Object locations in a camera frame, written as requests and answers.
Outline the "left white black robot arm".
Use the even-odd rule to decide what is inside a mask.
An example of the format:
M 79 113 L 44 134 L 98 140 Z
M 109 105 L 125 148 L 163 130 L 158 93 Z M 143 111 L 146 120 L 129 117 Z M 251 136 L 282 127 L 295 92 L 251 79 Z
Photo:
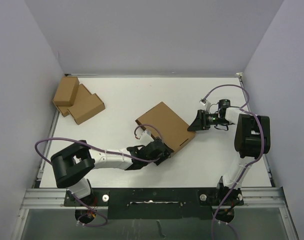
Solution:
M 147 145 L 129 146 L 119 150 L 96 150 L 85 140 L 76 141 L 51 156 L 56 186 L 68 189 L 86 206 L 93 200 L 92 187 L 85 176 L 95 169 L 140 170 L 149 163 L 161 164 L 173 150 L 160 138 Z

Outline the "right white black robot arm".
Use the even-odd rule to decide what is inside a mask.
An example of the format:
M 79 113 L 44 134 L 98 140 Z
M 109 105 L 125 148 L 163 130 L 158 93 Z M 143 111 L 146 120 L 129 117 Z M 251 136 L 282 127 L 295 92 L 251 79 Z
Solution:
M 234 149 L 237 156 L 220 178 L 214 198 L 222 205 L 232 200 L 241 201 L 240 188 L 246 174 L 270 150 L 270 118 L 231 106 L 228 99 L 217 103 L 218 111 L 215 113 L 210 113 L 211 103 L 208 100 L 202 99 L 200 103 L 205 109 L 197 111 L 195 120 L 187 129 L 189 132 L 204 131 L 210 127 L 218 129 L 218 126 L 228 131 L 229 126 L 236 126 Z

